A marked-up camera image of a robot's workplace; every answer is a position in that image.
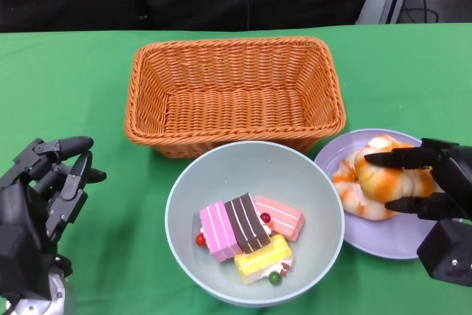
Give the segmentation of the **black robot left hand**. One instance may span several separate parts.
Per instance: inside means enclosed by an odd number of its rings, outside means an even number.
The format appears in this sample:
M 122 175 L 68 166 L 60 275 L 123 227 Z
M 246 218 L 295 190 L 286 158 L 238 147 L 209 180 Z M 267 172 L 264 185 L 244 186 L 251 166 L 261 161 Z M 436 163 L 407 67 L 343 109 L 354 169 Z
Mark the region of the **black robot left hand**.
M 1 177 L 1 225 L 24 229 L 42 253 L 55 251 L 88 198 L 86 185 L 107 178 L 91 167 L 93 144 L 74 136 L 26 146 Z

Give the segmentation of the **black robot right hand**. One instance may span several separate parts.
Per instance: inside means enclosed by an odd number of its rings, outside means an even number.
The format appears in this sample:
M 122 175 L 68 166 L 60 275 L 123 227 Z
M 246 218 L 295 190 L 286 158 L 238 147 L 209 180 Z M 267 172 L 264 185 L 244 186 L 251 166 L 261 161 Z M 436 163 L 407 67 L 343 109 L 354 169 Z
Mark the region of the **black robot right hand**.
M 438 139 L 421 139 L 414 148 L 394 148 L 370 153 L 367 162 L 386 168 L 419 170 L 426 168 L 441 191 L 426 197 L 409 193 L 388 201 L 391 211 L 415 214 L 423 220 L 471 219 L 471 147 Z

